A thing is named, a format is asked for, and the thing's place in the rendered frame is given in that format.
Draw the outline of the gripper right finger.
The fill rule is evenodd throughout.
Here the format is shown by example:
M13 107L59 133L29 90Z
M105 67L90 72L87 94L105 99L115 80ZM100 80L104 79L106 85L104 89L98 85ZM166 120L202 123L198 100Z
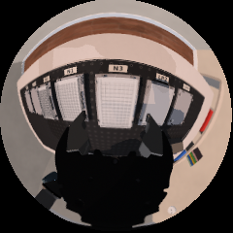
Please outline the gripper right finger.
M140 156L153 160L164 175L164 189L169 188L170 176L173 170L174 156L169 141L150 114L146 117L146 134L140 145Z

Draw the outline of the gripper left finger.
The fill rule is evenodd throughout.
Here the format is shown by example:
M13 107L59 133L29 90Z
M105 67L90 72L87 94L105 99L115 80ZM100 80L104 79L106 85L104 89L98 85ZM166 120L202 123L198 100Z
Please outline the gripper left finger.
M85 111L82 111L62 134L55 150L57 183L63 185L63 174L67 165L76 157L88 154L91 143L85 131Z

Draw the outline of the white button panel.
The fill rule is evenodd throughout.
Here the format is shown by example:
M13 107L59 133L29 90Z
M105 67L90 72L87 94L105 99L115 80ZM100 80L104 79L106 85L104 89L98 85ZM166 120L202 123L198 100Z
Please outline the white button panel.
M188 131L189 130L190 129L188 129ZM186 134L188 133L188 131L186 132ZM172 148L173 154L177 154L178 152L183 151L183 141L182 141L182 139L185 137L185 135L182 138L168 139L169 144L170 144L170 146Z

